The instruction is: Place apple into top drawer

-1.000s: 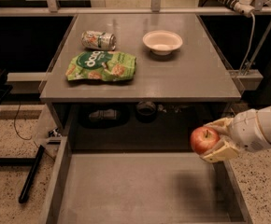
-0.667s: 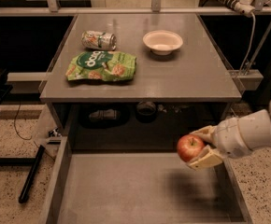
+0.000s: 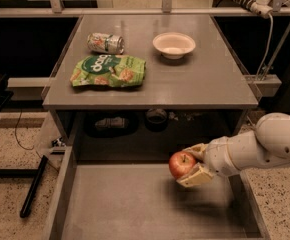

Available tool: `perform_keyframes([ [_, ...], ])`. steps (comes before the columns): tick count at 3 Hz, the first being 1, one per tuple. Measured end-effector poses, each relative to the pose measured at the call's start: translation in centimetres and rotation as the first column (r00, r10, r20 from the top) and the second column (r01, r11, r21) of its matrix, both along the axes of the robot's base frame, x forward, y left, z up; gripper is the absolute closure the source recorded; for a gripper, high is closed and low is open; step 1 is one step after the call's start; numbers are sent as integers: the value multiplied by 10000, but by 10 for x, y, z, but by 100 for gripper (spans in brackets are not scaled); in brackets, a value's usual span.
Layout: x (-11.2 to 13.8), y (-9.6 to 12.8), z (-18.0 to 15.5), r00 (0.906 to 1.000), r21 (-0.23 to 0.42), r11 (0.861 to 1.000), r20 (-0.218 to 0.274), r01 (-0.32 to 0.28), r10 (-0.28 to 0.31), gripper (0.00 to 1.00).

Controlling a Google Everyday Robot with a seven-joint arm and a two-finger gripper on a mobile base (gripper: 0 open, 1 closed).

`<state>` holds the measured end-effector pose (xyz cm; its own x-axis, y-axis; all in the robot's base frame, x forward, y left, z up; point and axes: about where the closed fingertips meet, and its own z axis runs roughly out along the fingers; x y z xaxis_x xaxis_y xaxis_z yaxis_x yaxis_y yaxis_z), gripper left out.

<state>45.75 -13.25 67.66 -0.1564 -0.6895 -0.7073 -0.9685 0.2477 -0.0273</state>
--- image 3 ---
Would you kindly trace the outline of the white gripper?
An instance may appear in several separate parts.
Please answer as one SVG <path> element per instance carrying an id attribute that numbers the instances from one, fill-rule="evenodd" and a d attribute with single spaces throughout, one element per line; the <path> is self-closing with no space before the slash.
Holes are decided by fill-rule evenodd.
<path id="1" fill-rule="evenodd" d="M 184 149 L 197 160 L 197 163 L 189 173 L 176 180 L 183 187 L 194 187 L 210 182 L 214 174 L 222 177 L 231 177 L 240 173 L 234 165 L 229 152 L 229 138 L 221 137 L 212 140 L 208 145 L 204 143 L 195 144 Z"/>

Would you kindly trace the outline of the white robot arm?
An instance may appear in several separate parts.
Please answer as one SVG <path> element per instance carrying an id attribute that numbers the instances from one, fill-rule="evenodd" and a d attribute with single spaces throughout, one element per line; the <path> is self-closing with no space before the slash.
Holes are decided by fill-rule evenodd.
<path id="1" fill-rule="evenodd" d="M 231 177 L 249 168 L 290 167 L 290 115 L 269 113 L 253 130 L 196 144 L 185 149 L 199 162 L 176 182 L 184 187 Z"/>

